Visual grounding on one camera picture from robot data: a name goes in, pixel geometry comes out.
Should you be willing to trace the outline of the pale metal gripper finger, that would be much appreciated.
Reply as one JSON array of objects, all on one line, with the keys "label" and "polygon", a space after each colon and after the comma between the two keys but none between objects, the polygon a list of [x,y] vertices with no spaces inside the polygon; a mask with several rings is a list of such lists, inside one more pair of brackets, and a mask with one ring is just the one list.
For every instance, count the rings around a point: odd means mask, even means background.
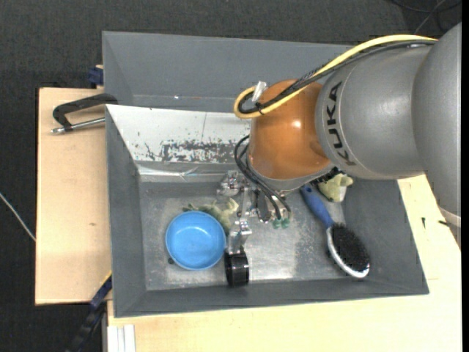
[{"label": "pale metal gripper finger", "polygon": [[218,195],[234,197],[244,190],[244,176],[238,171],[228,171],[218,187]]},{"label": "pale metal gripper finger", "polygon": [[227,238],[226,252],[228,255],[241,253],[241,248],[247,239],[251,236],[252,230],[246,219],[240,219],[229,230]]}]

